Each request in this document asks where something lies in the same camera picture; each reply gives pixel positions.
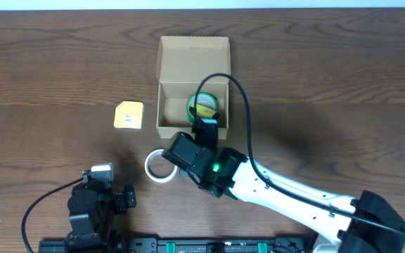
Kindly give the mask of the yellow highlighter marker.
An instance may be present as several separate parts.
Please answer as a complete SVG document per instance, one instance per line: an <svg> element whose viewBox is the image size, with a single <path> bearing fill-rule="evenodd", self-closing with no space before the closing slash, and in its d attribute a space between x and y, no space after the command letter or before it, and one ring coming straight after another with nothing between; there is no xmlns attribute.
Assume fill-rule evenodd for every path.
<svg viewBox="0 0 405 253"><path fill-rule="evenodd" d="M220 114L211 107L205 105L196 104L196 106L190 106L189 112L192 115L197 115L198 117L208 118L208 119L219 119Z"/></svg>

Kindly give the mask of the green tape roll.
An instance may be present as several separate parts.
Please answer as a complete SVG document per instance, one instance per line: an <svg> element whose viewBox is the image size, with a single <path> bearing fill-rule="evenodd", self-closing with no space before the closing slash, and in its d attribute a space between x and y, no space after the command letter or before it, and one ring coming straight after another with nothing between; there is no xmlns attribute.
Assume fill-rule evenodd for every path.
<svg viewBox="0 0 405 253"><path fill-rule="evenodd" d="M210 93L193 94L186 103L186 112L190 123L194 123L195 115L200 118L218 119L218 102Z"/></svg>

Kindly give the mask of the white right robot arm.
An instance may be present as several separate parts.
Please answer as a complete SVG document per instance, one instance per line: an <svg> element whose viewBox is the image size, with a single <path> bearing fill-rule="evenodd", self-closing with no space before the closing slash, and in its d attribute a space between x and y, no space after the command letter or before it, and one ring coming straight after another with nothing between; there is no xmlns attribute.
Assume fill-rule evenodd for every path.
<svg viewBox="0 0 405 253"><path fill-rule="evenodd" d="M328 193L281 176L233 148L207 148L184 132L162 156L198 177L199 189L272 209L318 236L312 252L402 252L405 220L381 196Z"/></svg>

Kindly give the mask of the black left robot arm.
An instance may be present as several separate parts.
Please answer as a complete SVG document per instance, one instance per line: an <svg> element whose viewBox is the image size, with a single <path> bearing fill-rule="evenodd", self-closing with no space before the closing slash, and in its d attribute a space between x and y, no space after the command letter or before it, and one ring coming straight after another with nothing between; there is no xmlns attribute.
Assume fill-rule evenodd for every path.
<svg viewBox="0 0 405 253"><path fill-rule="evenodd" d="M116 215L136 206L130 183L115 192L109 180L92 180L75 186L67 202L72 231L64 242L66 252L129 252L129 243L113 228Z"/></svg>

